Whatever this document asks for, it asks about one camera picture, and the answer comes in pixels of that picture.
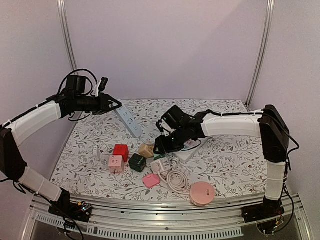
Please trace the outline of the blue power strip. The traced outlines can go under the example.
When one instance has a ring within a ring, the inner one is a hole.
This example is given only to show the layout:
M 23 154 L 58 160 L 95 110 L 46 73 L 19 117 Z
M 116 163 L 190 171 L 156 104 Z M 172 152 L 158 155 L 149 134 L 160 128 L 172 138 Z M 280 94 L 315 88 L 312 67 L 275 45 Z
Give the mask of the blue power strip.
M 115 110 L 121 122 L 134 138 L 139 138 L 143 134 L 143 130 L 138 122 L 134 119 L 131 112 L 125 105 Z

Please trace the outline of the red cube socket adapter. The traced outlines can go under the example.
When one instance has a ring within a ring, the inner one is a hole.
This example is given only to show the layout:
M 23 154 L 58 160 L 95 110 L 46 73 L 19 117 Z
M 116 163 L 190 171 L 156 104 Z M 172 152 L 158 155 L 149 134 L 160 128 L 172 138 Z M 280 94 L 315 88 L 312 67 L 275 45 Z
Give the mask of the red cube socket adapter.
M 113 156 L 122 156 L 123 161 L 125 163 L 127 163 L 128 158 L 129 158 L 129 148 L 125 144 L 116 144 L 114 146 L 112 155 Z

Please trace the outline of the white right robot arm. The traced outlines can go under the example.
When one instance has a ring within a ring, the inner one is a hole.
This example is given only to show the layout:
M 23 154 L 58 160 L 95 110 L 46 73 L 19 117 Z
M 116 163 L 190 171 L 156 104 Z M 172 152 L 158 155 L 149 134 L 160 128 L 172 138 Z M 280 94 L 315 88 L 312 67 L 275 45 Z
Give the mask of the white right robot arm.
M 208 109 L 193 116 L 175 105 L 160 118 L 156 127 L 162 134 L 155 139 L 153 152 L 159 155 L 179 152 L 189 140 L 220 135 L 260 138 L 267 161 L 267 183 L 258 213 L 262 218 L 269 218 L 278 210 L 285 175 L 291 169 L 289 142 L 296 145 L 295 150 L 300 145 L 273 105 L 253 112 L 217 113 Z

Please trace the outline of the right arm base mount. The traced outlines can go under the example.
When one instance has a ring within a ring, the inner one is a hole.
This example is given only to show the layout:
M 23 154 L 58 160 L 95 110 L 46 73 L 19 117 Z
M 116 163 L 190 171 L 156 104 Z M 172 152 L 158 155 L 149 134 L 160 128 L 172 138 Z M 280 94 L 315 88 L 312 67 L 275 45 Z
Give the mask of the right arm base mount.
M 270 200 L 264 197 L 262 203 L 241 208 L 241 216 L 245 223 L 274 218 L 284 213 L 285 210 L 281 198 L 278 200 Z

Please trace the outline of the light pink cube socket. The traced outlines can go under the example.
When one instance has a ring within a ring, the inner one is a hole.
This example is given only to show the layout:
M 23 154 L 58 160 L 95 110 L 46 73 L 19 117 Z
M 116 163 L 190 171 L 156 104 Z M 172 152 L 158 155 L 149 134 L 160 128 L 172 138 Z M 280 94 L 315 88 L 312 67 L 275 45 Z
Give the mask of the light pink cube socket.
M 113 174 L 122 174 L 125 169 L 123 156 L 111 155 L 108 160 L 108 169 Z

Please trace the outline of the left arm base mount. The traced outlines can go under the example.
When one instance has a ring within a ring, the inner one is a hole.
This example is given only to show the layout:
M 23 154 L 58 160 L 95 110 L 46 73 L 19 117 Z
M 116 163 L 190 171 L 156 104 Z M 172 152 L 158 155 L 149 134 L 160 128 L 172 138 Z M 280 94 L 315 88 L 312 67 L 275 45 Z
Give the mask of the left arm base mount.
M 58 201 L 49 201 L 51 206 L 48 212 L 52 215 L 88 223 L 92 214 L 93 206 L 86 201 L 78 203 L 71 202 L 71 195 L 61 188 L 61 195 Z

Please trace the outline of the yellow cube socket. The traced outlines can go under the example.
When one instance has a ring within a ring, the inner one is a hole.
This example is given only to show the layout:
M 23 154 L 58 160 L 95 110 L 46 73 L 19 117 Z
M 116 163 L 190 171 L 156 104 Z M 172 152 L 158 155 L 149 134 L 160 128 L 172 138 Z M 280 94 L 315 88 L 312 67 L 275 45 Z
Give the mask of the yellow cube socket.
M 138 151 L 138 154 L 146 159 L 154 157 L 154 145 L 143 143 Z

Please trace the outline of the pink plug adapter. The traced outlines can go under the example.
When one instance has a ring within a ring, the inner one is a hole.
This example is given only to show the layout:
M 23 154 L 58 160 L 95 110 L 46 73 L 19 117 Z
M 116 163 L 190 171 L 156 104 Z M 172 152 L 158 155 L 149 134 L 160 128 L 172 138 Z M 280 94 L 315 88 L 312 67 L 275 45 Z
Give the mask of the pink plug adapter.
M 155 175 L 152 173 L 152 174 L 145 176 L 142 179 L 142 182 L 148 189 L 151 189 L 151 188 L 159 185 L 161 182 L 161 179 L 159 178 L 158 175 Z

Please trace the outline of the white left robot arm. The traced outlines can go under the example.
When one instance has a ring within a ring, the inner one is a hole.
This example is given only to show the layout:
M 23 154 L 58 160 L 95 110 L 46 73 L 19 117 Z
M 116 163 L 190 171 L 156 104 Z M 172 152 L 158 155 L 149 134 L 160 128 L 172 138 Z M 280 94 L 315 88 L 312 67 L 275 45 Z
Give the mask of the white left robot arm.
M 122 107 L 120 101 L 104 93 L 108 78 L 90 80 L 78 72 L 70 72 L 56 94 L 0 126 L 0 171 L 8 181 L 48 200 L 63 217 L 75 211 L 70 193 L 31 169 L 19 147 L 42 128 L 76 112 L 103 115 Z

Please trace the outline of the green beige socket adapter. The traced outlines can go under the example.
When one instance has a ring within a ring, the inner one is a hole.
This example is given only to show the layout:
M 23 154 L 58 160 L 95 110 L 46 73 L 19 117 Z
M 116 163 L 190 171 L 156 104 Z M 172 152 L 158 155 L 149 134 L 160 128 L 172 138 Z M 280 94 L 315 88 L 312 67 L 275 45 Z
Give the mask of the green beige socket adapter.
M 166 157 L 166 154 L 155 154 L 154 158 L 153 158 L 153 161 L 157 161 L 157 160 L 163 159 L 165 157 Z

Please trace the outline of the pink round cable reel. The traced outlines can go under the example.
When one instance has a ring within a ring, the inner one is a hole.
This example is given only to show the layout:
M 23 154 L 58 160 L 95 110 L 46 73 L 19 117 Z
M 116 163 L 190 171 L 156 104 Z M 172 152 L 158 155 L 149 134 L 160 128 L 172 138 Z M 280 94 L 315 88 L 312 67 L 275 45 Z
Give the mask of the pink round cable reel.
M 194 183 L 189 191 L 190 202 L 198 207 L 210 204 L 215 199 L 215 188 L 208 182 Z

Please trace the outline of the dark green cube socket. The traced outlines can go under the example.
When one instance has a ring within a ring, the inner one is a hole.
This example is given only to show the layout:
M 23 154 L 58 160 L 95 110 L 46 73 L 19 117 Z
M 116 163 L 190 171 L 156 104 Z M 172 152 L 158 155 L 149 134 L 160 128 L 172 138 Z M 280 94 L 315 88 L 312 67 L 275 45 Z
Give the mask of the dark green cube socket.
M 134 153 L 129 159 L 129 167 L 138 173 L 142 173 L 146 166 L 146 158 L 139 154 Z

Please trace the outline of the white colourful power strip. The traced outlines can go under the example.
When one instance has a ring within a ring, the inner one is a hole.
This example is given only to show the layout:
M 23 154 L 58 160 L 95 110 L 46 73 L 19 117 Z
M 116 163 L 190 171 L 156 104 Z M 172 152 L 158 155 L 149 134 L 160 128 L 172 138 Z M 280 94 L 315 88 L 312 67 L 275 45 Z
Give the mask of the white colourful power strip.
M 197 141 L 190 139 L 184 143 L 184 148 L 181 151 L 174 152 L 173 155 L 182 163 L 186 163 L 195 155 L 195 153 L 204 145 L 207 140 L 208 138 L 198 139 Z

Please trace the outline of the white plug block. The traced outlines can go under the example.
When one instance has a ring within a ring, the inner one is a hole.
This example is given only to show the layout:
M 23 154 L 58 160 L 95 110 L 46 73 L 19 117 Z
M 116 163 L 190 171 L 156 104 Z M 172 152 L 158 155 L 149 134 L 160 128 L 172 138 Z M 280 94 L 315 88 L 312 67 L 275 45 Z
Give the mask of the white plug block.
M 172 169 L 171 163 L 166 157 L 154 160 L 150 163 L 150 167 L 154 175 L 159 175 Z

